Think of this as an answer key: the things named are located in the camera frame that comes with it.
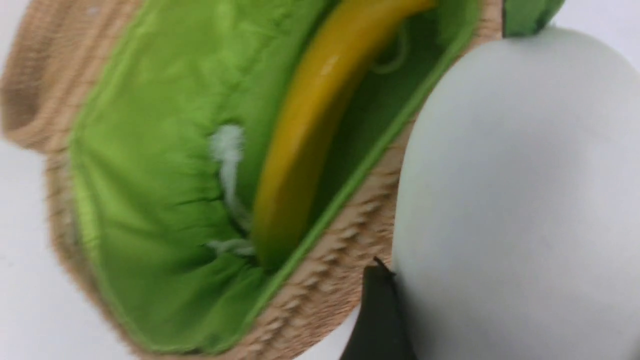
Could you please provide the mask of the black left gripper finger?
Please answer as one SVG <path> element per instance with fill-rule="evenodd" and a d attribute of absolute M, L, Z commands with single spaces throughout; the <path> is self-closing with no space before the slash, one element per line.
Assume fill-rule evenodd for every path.
<path fill-rule="evenodd" d="M 395 273 L 378 257 L 363 270 L 361 304 L 342 360 L 416 360 Z"/>

